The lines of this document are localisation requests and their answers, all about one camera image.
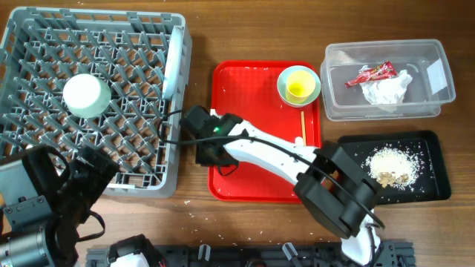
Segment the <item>transparent container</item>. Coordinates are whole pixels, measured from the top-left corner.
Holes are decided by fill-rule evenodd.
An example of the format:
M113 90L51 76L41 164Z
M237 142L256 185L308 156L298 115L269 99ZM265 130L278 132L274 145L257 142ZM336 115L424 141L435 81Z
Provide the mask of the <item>transparent container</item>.
M374 68L388 60L398 73L407 70L413 78L402 103L371 105L360 85L344 85L363 66ZM442 44L435 39L331 44L321 65L321 86L332 121L437 116L442 104L455 100L451 69Z

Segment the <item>dish rack tray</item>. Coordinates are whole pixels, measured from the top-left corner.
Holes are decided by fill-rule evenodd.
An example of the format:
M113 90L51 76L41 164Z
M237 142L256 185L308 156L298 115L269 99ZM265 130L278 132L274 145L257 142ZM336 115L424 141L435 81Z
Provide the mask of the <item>dish rack tray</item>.
M177 89L162 99L170 36L183 33ZM180 134L180 115L156 129L160 118L183 106L191 37L176 13L18 7L0 43L0 157L46 144L68 160L83 145L102 149L120 164L104 194L170 197L180 150L158 139ZM112 100L97 118L71 114L62 89L90 73L107 82Z

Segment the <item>wooden table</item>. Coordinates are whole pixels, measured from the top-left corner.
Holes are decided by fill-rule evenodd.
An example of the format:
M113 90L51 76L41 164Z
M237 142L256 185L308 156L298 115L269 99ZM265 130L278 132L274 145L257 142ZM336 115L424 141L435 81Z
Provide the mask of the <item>wooden table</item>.
M48 0L42 6L106 10L167 11L185 16L193 38L185 107L210 105L212 71L227 59L304 60L317 69L325 47L339 42L438 39L444 45L456 86L455 102L431 119L331 122L321 109L324 139L342 135L430 129L441 140L451 180L447 201L376 208L387 229L383 239L414 242L418 266L474 266L475 234L475 4L473 1L129 1ZM2 1L0 28L16 5ZM207 188L207 169L184 148L175 195L170 199L103 196L93 210L105 219L104 237L76 247L103 248L145 234L155 244L257 245L291 241L338 241L302 205L217 201ZM99 230L95 220L81 235Z

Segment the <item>pile of white grains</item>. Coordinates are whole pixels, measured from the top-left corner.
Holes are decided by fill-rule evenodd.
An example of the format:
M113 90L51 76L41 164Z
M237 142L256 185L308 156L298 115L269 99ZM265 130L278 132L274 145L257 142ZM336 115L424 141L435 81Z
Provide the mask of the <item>pile of white grains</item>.
M390 185L404 190L419 177L419 158L397 148L385 147L366 159L369 175L383 188Z

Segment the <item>red snack wrapper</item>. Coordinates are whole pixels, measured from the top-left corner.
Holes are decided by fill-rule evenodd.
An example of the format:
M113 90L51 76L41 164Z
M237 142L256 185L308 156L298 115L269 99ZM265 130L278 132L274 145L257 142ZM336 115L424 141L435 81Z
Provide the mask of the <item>red snack wrapper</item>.
M398 75L398 73L396 72L396 70L394 70L393 64L389 61L386 61L378 67L361 72L358 77L349 82L345 82L344 84L347 86L347 88L350 88L353 85L357 85L362 82L378 81L382 79L391 78L396 75Z

